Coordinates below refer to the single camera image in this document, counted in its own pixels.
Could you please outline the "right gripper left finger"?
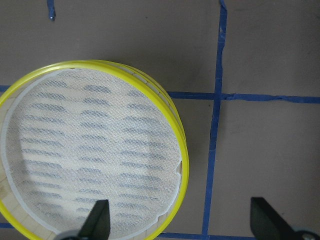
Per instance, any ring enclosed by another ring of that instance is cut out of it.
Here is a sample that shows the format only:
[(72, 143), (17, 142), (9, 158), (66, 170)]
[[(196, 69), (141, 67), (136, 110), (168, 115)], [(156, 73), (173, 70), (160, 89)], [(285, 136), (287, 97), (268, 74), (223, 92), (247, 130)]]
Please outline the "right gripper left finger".
[(98, 200), (78, 232), (80, 240), (108, 240), (111, 232), (109, 201)]

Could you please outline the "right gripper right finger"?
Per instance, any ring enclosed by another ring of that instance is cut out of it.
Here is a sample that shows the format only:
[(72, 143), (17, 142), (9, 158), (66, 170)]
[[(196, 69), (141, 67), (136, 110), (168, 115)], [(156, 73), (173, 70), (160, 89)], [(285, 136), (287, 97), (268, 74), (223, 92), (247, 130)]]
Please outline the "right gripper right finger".
[(300, 239), (263, 197), (252, 197), (250, 200), (250, 229), (257, 240)]

